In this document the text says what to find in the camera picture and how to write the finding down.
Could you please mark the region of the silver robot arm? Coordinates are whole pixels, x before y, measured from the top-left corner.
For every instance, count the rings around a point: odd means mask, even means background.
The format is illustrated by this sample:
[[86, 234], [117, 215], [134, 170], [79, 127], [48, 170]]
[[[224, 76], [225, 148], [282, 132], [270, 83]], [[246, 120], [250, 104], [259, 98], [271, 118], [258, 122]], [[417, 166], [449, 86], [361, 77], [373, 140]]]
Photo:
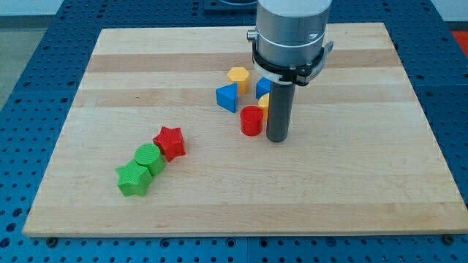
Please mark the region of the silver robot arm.
[[322, 49], [331, 0], [258, 0], [256, 25], [246, 37], [277, 66], [302, 66]]

